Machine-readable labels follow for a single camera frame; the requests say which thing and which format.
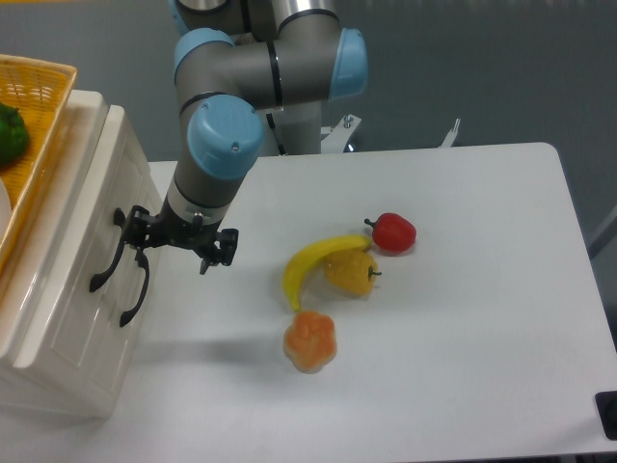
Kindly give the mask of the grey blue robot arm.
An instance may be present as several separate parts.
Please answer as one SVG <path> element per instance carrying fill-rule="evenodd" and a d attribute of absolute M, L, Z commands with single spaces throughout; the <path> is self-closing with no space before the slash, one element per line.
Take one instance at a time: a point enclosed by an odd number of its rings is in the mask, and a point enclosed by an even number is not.
<path fill-rule="evenodd" d="M 221 224 L 263 146 L 263 110 L 360 94 L 362 33 L 330 1 L 173 1 L 174 84 L 183 153 L 160 211 L 117 213 L 120 245 L 141 267 L 148 248 L 193 251 L 203 268 L 232 262 L 238 233 Z"/>

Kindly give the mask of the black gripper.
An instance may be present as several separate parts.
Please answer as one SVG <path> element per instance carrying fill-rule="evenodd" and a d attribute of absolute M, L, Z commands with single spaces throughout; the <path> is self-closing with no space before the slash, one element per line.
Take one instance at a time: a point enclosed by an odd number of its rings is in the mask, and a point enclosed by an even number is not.
<path fill-rule="evenodd" d="M 178 215 L 165 198 L 160 212 L 154 217 L 140 205 L 133 205 L 121 226 L 121 248 L 136 251 L 139 263 L 148 263 L 145 249 L 173 246 L 194 251 L 201 258 L 200 274 L 210 267 L 231 266 L 238 247 L 239 230 L 218 231 L 221 220 L 212 224 L 202 222 L 198 227 Z"/>

